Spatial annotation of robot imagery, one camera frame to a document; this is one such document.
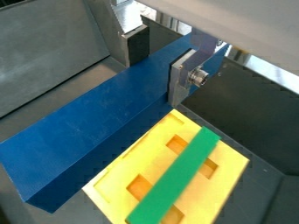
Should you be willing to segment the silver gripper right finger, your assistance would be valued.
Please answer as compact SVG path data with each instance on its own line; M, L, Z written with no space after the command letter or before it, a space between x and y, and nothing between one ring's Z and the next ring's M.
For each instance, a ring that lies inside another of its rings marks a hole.
M190 92L190 86L200 87L208 78L202 63L213 55L218 40L204 31L190 29L190 43L197 50L186 52L170 64L168 83L168 103L176 107Z

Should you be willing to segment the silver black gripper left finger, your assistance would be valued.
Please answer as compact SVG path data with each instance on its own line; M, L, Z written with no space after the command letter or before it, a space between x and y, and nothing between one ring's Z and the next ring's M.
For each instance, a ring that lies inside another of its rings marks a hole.
M149 27L134 0L85 0L109 55L130 67L149 54Z

